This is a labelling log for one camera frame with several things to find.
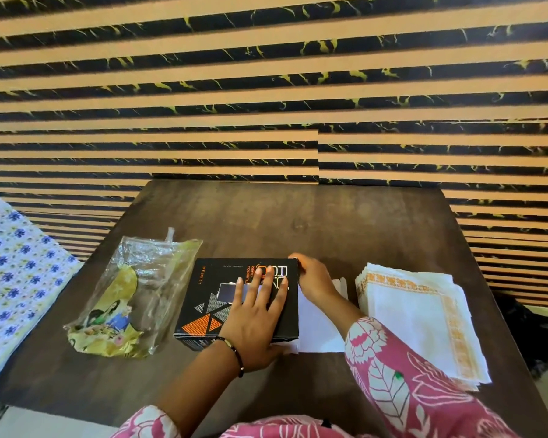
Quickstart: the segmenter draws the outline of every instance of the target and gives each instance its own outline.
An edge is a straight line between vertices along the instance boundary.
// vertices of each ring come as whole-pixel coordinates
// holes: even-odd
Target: striped wall
[[[85,260],[152,178],[440,187],[548,306],[548,0],[0,0],[0,196]]]

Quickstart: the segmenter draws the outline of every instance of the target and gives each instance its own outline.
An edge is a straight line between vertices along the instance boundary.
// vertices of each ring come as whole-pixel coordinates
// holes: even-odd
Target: pink printed kurta
[[[345,358],[358,386],[397,438],[516,438],[494,412],[459,389],[374,318],[361,318],[345,340]],[[221,438],[315,436],[347,438],[339,427],[307,416],[281,416],[230,427]],[[178,438],[160,409],[136,412],[112,438]]]

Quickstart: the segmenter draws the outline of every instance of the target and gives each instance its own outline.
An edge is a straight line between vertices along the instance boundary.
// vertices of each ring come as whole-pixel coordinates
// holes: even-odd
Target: plastic bag
[[[65,325],[78,352],[152,355],[181,305],[203,241],[172,242],[124,236],[79,318]]]

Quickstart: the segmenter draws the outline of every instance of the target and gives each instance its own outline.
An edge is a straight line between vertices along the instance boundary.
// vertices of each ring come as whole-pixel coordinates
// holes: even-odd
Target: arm
[[[304,295],[345,339],[345,357],[358,386],[394,436],[516,436],[499,416],[340,296],[325,265],[297,253],[291,257],[300,262]]]
[[[238,350],[246,372],[268,367],[285,351],[283,346],[270,342],[286,301],[288,281],[282,281],[276,298],[266,309],[274,272],[269,266],[258,294],[261,274],[258,269],[243,304],[244,282],[238,279],[230,314],[219,332]],[[153,438],[174,438],[179,432],[182,438],[190,437],[239,373],[240,364],[233,350],[223,341],[214,342],[170,383],[156,406],[142,408],[114,438],[143,436],[145,429]]]

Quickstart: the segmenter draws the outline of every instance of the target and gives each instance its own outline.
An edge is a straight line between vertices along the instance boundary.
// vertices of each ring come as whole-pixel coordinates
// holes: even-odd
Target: black bracelet
[[[240,364],[240,373],[238,374],[238,378],[241,378],[244,376],[244,362],[241,360],[241,355],[240,353],[237,351],[237,349],[235,348],[235,346],[233,344],[231,344],[229,342],[229,340],[223,338],[222,336],[217,336],[215,337],[215,339],[213,340],[214,342],[215,341],[223,341],[227,347],[229,347],[231,350],[234,351],[235,353],[235,357],[238,359],[238,363]]]

